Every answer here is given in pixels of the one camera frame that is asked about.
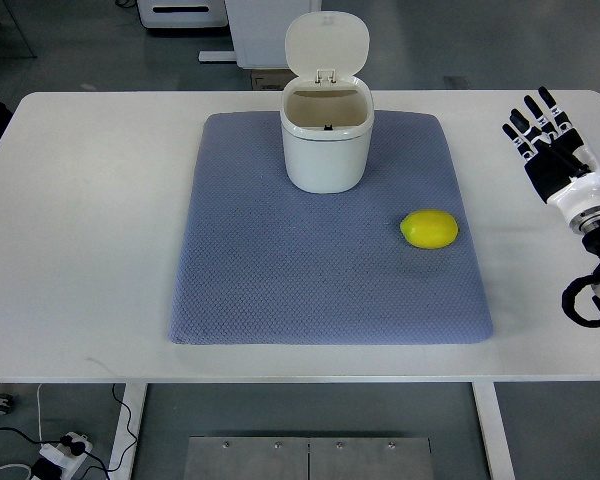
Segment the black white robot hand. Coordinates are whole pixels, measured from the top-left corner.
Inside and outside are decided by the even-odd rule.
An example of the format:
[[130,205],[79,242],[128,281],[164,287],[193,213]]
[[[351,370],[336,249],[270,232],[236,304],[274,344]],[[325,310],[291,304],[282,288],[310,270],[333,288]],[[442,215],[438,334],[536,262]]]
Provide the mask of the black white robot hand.
[[502,130],[525,161],[536,193],[547,202],[581,179],[600,179],[600,166],[553,94],[541,86],[538,95],[524,97],[530,117],[512,109]]

